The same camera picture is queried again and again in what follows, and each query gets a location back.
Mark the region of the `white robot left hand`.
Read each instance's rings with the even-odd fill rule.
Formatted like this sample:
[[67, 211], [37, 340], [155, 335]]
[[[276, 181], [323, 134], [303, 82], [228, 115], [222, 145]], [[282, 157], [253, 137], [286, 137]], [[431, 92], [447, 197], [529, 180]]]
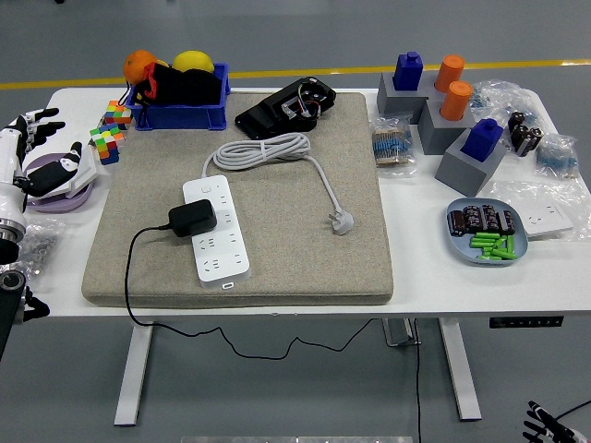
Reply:
[[65, 124], [43, 122], [58, 115], [57, 108], [45, 108], [19, 115], [1, 129], [1, 223], [25, 223], [28, 196], [42, 197], [72, 179], [78, 172], [82, 144], [75, 142], [59, 160], [26, 175], [22, 166], [27, 154], [56, 134]]

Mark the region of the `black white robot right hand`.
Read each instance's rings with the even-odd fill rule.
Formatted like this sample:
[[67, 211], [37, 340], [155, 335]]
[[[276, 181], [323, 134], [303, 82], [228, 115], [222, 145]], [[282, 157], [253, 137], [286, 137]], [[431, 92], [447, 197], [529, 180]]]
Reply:
[[580, 431], [563, 425], [557, 417], [551, 415], [546, 409], [542, 408], [537, 402], [529, 401], [526, 414], [531, 421], [524, 421], [526, 430], [523, 437], [527, 442], [589, 442]]

